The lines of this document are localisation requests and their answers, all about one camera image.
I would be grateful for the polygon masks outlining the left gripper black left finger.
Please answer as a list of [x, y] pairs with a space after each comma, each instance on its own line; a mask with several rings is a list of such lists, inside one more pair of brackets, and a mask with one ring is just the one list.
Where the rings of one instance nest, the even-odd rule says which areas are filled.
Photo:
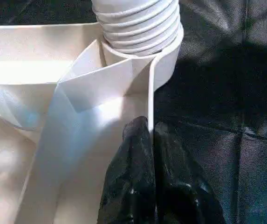
[[123, 141], [109, 164], [98, 211], [99, 224], [156, 221], [154, 156], [148, 120], [137, 117], [123, 129]]

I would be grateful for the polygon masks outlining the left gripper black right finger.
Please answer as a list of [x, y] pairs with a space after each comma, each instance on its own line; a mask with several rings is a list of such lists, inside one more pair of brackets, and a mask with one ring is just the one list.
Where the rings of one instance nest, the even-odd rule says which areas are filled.
[[219, 200], [174, 127], [159, 122], [153, 137], [159, 223], [224, 224]]

